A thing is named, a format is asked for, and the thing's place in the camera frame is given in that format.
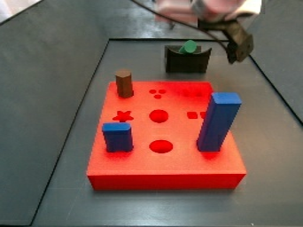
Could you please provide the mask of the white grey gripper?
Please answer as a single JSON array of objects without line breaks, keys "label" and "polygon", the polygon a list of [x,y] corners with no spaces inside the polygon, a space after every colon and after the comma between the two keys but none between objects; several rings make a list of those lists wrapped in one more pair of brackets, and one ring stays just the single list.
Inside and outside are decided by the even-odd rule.
[{"label": "white grey gripper", "polygon": [[192,0],[155,0],[155,11],[161,15],[156,15],[155,19],[168,22],[163,17],[169,17],[184,23],[195,24],[197,21],[191,9]]}]

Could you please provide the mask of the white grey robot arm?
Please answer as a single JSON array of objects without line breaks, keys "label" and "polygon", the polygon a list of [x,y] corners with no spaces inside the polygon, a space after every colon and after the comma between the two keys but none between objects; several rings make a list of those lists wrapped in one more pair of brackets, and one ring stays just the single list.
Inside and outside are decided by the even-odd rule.
[{"label": "white grey robot arm", "polygon": [[235,20],[257,15],[260,9],[261,0],[156,0],[155,3],[159,14],[187,23]]}]

